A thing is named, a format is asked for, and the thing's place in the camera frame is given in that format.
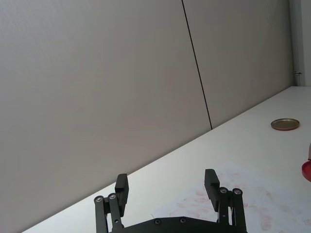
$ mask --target white paper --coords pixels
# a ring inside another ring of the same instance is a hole
[[[247,231],[249,233],[311,233],[311,204],[281,190],[249,171],[227,164],[215,170],[220,185],[243,191]],[[187,216],[216,221],[217,213],[207,196],[204,179],[155,210],[153,217]]]

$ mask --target red object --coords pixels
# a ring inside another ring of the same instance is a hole
[[[305,162],[302,167],[302,175],[311,182],[311,160]]]

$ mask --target white table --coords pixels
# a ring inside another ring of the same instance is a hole
[[[270,127],[271,121],[284,117],[298,119],[300,127],[288,132]],[[216,168],[228,160],[277,182],[298,197],[310,197],[311,183],[301,174],[310,142],[311,87],[290,87],[130,174],[130,191],[122,222],[130,226],[151,219],[154,209],[202,179],[206,168]],[[114,184],[25,233],[95,233],[93,199],[112,192]]]

